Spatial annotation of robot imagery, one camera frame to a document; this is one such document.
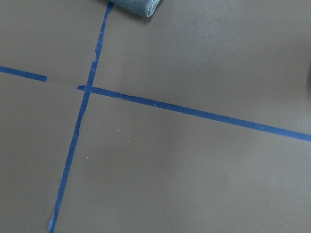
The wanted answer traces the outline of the grey folded cloth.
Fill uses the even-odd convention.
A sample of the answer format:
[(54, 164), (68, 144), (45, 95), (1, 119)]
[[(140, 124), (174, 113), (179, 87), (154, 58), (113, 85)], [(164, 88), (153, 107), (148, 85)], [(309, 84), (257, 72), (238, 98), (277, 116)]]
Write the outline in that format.
[(111, 3), (126, 10), (130, 13), (138, 15), (140, 17), (151, 17), (157, 6), (160, 4), (160, 0), (104, 0), (104, 2)]

